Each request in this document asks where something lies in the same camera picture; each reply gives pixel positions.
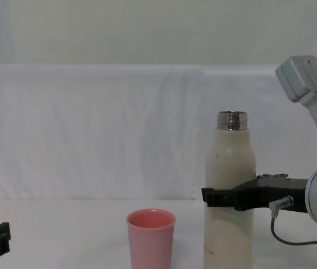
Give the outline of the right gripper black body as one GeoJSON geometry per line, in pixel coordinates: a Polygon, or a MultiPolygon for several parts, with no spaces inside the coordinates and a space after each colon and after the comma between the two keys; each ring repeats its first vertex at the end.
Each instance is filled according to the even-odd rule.
{"type": "Polygon", "coordinates": [[[267,208],[270,202],[291,196],[294,203],[286,210],[307,213],[306,185],[306,179],[260,177],[234,188],[235,209],[246,211],[254,208],[267,208]]]}

